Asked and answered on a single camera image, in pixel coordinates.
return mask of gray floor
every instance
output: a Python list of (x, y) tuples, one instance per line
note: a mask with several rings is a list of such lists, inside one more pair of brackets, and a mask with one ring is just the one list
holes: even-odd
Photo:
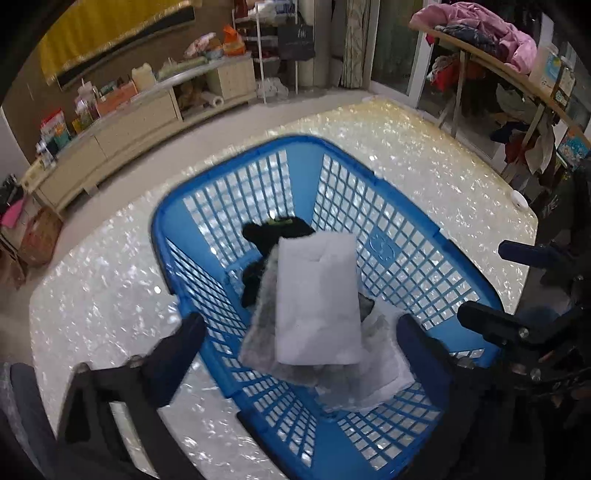
[[(120, 208), (199, 160), (270, 128), (358, 103), (368, 95), (362, 90), (331, 90), (325, 95), (303, 94), (270, 106), (243, 106), (168, 140), (105, 181), (98, 194), (81, 197), (71, 205), (49, 268)], [(44, 270), (33, 272), (17, 292), (3, 289), (0, 293), (0, 361), (33, 362), (29, 302), (43, 274)]]

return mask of white door frame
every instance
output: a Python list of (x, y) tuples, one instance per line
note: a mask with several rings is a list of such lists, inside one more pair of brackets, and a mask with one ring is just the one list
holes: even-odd
[[(425, 38), (426, 36), (422, 32), (418, 33), (413, 70), (408, 84), (410, 87), (408, 93), (400, 92), (381, 83), (374, 82), (371, 79), (371, 70), (374, 64), (375, 42), (378, 34), (379, 2), (380, 0), (371, 0), (369, 7), (368, 42), (365, 51), (365, 65), (363, 66), (363, 87), (372, 93), (384, 95), (392, 100), (416, 108), (418, 99), (423, 91), (423, 86), (425, 85), (425, 77), (427, 76), (433, 46), (429, 45)], [(439, 0), (423, 0), (424, 7), (433, 3), (439, 3)]]

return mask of white towel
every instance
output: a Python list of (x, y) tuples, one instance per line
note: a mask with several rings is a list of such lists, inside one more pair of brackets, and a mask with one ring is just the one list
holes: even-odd
[(318, 232), (279, 240), (275, 353), (287, 365), (362, 358), (356, 239)]

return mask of pink jacket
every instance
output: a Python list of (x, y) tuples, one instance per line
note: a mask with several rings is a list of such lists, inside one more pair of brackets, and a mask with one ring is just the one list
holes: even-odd
[(534, 65), (537, 47), (527, 33), (478, 4), (458, 2), (453, 5), (429, 5), (413, 15), (410, 26), (434, 28), (436, 25), (462, 24), (491, 35), (507, 52), (506, 64), (527, 75)]

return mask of metal bolt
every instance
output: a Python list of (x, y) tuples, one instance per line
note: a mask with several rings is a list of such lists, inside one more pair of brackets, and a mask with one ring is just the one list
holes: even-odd
[(534, 382), (539, 382), (540, 380), (542, 380), (542, 372), (539, 368), (534, 368), (531, 372), (530, 372), (530, 377)]
[(90, 371), (90, 365), (87, 364), (86, 362), (81, 362), (74, 367), (75, 374), (81, 374), (81, 373), (89, 372), (89, 371)]
[(468, 356), (463, 356), (457, 361), (457, 366), (473, 370), (476, 364), (474, 363), (474, 360), (472, 360), (472, 358)]
[(142, 355), (132, 355), (129, 357), (129, 360), (127, 360), (127, 362), (126, 362), (127, 366), (129, 366), (130, 368), (141, 367), (143, 363), (144, 363), (144, 357)]

